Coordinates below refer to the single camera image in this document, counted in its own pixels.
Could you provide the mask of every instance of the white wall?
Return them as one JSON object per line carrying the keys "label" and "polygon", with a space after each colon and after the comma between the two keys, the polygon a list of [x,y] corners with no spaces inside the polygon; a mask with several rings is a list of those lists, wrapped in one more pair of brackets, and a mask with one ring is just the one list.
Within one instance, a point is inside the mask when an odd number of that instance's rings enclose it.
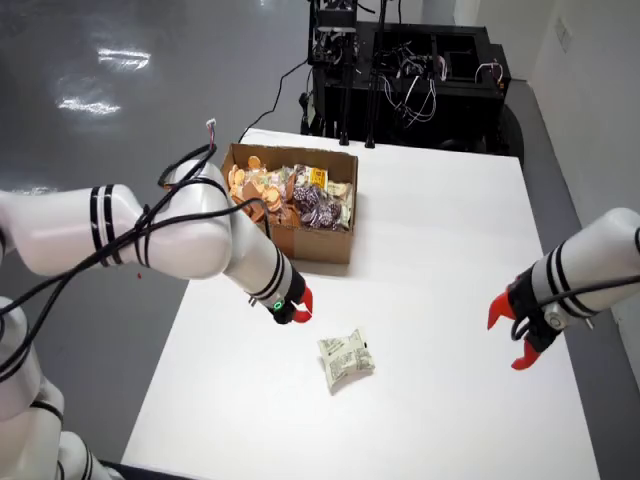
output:
{"label": "white wall", "polygon": [[[422,2],[423,0],[402,0],[402,23],[422,22]],[[380,14],[380,0],[360,0],[360,5],[364,5],[376,12],[375,15],[358,9],[358,20],[362,22],[377,22]],[[387,2],[386,23],[398,23],[398,0]]]}
{"label": "white wall", "polygon": [[504,48],[511,76],[531,79],[556,0],[457,0],[456,25],[487,27],[491,43]]}
{"label": "white wall", "polygon": [[456,25],[474,26],[479,9],[480,0],[457,0],[453,9],[453,20]]}
{"label": "white wall", "polygon": [[[560,15],[573,35],[564,53]],[[532,77],[583,225],[608,209],[640,212],[640,1],[559,0]],[[640,383],[640,297],[614,308]]]}

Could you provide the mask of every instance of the snack bag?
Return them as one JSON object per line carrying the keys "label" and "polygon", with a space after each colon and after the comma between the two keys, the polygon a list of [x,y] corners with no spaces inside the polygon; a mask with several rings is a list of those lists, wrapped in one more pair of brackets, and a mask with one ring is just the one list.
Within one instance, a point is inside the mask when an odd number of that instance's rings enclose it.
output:
{"label": "snack bag", "polygon": [[353,186],[350,183],[336,183],[329,181],[329,195],[340,204],[340,218],[338,226],[349,230],[351,211],[353,210]]}
{"label": "snack bag", "polygon": [[296,187],[315,185],[324,192],[327,191],[329,172],[322,168],[312,168],[306,165],[296,165],[293,168],[296,174]]}
{"label": "snack bag", "polygon": [[330,230],[342,228],[342,206],[316,185],[296,186],[293,201],[300,211],[302,225]]}
{"label": "snack bag", "polygon": [[331,390],[340,379],[376,367],[363,333],[356,329],[350,336],[327,338],[318,342],[324,361],[327,383]]}

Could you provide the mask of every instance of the white robotic arm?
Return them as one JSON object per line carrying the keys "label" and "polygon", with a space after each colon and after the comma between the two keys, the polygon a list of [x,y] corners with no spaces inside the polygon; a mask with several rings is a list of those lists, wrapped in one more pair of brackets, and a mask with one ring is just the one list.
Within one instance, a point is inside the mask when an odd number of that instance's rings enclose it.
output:
{"label": "white robotic arm", "polygon": [[[194,169],[197,174],[190,176]],[[16,250],[33,272],[61,278],[133,235],[135,241],[103,255],[98,268],[140,263],[185,279],[223,273],[277,323],[309,320],[313,298],[303,277],[231,200],[221,187],[221,172],[202,160],[189,160],[166,181],[175,186],[185,177],[195,180],[172,191],[152,217],[124,185],[40,196],[0,192],[0,261]],[[55,417],[62,416],[63,397],[44,378],[30,344],[16,355],[29,329],[22,310],[8,305],[0,298],[0,477],[40,478],[57,458],[60,468],[66,462],[67,478],[73,478],[71,470],[89,478],[82,470],[89,463],[95,467],[94,480],[109,478],[88,450],[84,461],[86,447],[77,436],[61,436]]]}
{"label": "white robotic arm", "polygon": [[616,208],[521,273],[491,304],[489,329],[514,320],[511,337],[525,342],[512,367],[525,370],[566,327],[638,292],[640,215]]}

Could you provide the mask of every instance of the black metal frame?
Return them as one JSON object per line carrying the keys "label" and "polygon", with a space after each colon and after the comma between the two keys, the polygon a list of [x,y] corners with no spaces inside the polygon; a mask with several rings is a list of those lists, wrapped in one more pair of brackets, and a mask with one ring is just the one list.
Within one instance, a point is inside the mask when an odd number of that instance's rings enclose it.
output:
{"label": "black metal frame", "polygon": [[[354,57],[357,75],[354,75],[353,81],[345,81],[344,70],[337,66],[323,68],[318,65],[314,68],[314,107],[325,121],[324,135],[341,138],[346,128],[350,139],[365,141],[369,147],[374,147],[375,141],[383,141],[428,148],[503,152],[499,130],[511,75],[502,47],[491,44],[486,29],[382,23],[380,34],[380,26],[380,21],[357,23],[359,49]],[[423,53],[428,51],[444,56],[449,75],[446,81],[440,80],[438,62],[431,64],[431,76],[438,95],[436,117],[428,124],[416,123],[410,131],[405,132],[397,125],[395,130],[391,128],[393,110],[380,98],[382,84],[377,72],[384,70],[397,92],[407,91],[408,80],[406,77],[396,79],[394,75],[389,75],[386,70],[389,67],[379,66],[374,52],[388,50],[407,38],[413,39],[414,45],[421,47]],[[457,51],[463,47],[468,51]],[[497,85],[490,69],[481,70],[478,83],[475,83],[473,75],[476,67],[494,60],[504,69],[501,84]],[[418,82],[412,98],[415,97],[415,101],[419,101],[420,97],[424,99],[428,89],[429,82]],[[345,100],[347,91],[350,102]]]}
{"label": "black metal frame", "polygon": [[316,61],[313,54],[313,39],[315,31],[320,27],[340,28],[349,30],[353,28],[353,32],[345,31],[345,47],[344,47],[344,66],[342,67],[342,82],[346,86],[342,94],[340,111],[342,119],[340,122],[340,145],[349,145],[349,111],[351,109],[351,91],[353,89],[353,74],[355,65],[353,61],[354,42],[355,42],[355,26],[357,24],[358,2],[357,0],[348,0],[351,3],[351,10],[337,10],[334,12],[321,12],[318,10],[318,4],[321,0],[310,0],[309,7],[309,38],[307,39],[307,62],[312,67],[317,68],[324,66],[324,62]]}

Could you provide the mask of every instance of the snack package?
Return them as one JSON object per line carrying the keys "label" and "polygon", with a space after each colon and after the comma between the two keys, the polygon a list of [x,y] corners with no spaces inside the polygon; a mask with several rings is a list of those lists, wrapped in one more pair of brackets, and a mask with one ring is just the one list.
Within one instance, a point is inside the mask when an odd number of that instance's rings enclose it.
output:
{"label": "snack package", "polygon": [[340,204],[340,218],[338,225],[349,229],[351,211],[353,210],[353,187],[350,183],[336,183],[329,181],[327,191]]}
{"label": "snack package", "polygon": [[356,329],[348,337],[320,340],[318,346],[322,353],[329,390],[347,375],[373,371],[376,368],[360,329]]}
{"label": "snack package", "polygon": [[323,191],[327,191],[329,172],[326,170],[307,167],[306,165],[296,165],[293,169],[296,174],[296,187],[315,185]]}
{"label": "snack package", "polygon": [[302,225],[331,230],[344,228],[342,206],[316,185],[294,187],[293,201],[300,212]]}
{"label": "snack package", "polygon": [[234,202],[239,204],[250,198],[260,198],[267,205],[266,211],[255,203],[250,208],[244,209],[254,222],[262,220],[266,214],[269,215],[269,220],[273,223],[300,225],[299,215],[295,215],[296,212],[291,212],[290,209],[283,207],[293,169],[282,167],[268,172],[256,156],[249,157],[247,166],[247,169],[241,169],[237,165],[233,165],[229,171],[227,182],[229,193]]}

